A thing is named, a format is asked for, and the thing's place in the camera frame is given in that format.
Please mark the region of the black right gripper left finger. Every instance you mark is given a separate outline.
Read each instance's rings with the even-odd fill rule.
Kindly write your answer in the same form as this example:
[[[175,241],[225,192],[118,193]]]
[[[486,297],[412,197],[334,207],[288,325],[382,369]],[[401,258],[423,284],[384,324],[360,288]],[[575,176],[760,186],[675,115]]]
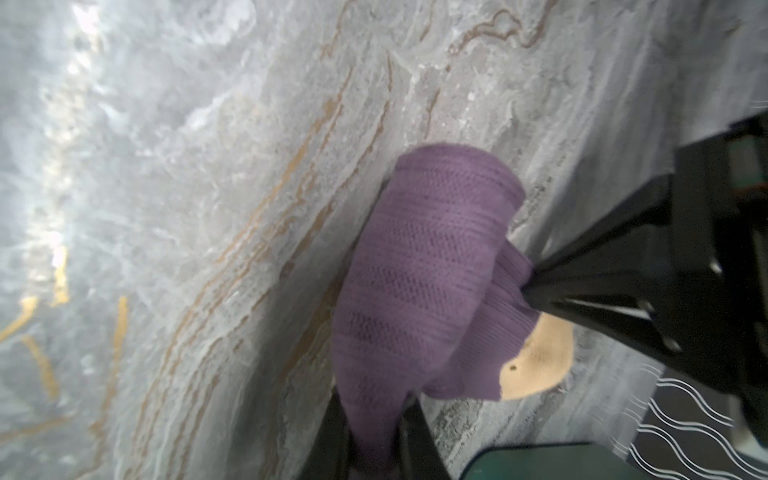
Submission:
[[[298,479],[347,480],[350,445],[347,418],[338,391],[334,389]]]

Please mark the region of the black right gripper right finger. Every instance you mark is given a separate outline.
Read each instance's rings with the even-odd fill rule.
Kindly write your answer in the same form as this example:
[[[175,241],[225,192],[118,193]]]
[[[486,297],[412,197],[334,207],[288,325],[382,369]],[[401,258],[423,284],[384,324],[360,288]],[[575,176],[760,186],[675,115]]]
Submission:
[[[450,480],[418,398],[409,398],[398,425],[398,464],[406,480]]]

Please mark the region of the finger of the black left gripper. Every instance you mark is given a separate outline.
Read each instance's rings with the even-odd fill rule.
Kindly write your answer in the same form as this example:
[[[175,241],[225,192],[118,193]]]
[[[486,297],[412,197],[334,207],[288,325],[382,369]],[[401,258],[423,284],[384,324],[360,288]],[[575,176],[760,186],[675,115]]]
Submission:
[[[537,266],[523,293],[715,390],[741,390],[747,328],[728,281],[706,181],[665,175]]]

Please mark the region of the green divided plastic tray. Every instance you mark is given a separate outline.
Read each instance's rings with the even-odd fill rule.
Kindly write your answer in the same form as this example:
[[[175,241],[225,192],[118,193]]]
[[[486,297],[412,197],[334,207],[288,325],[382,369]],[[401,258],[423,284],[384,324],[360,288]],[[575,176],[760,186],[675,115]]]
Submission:
[[[650,476],[598,444],[573,443],[487,449],[467,465],[461,479],[630,480]]]

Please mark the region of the purple striped sock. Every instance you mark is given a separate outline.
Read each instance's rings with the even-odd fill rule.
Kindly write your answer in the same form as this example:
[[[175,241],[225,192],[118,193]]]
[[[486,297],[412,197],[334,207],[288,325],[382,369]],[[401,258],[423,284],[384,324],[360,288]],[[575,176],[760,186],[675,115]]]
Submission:
[[[532,264],[506,237],[524,199],[510,168],[473,147],[427,145],[397,161],[332,320],[357,470],[395,470],[410,399],[516,400],[568,374],[572,326],[524,300]]]

